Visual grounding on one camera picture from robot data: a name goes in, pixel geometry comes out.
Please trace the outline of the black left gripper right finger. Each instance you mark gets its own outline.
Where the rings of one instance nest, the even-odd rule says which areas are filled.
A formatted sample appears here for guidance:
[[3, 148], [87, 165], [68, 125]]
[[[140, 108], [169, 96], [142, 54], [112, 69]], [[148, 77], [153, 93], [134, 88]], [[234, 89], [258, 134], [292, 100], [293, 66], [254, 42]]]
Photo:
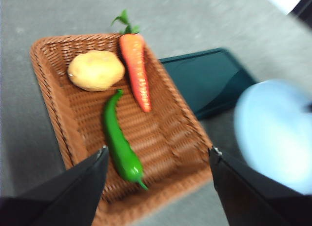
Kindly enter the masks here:
[[214, 188], [231, 226], [310, 226], [312, 197], [250, 168], [217, 147], [209, 149]]

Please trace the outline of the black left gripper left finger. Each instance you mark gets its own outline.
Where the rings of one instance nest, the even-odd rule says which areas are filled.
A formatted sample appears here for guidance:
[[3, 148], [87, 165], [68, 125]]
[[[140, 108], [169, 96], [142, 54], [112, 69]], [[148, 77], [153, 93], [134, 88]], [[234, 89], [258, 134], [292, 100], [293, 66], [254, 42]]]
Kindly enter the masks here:
[[17, 197], [0, 199], [2, 226], [90, 226], [108, 170], [109, 150], [95, 154]]

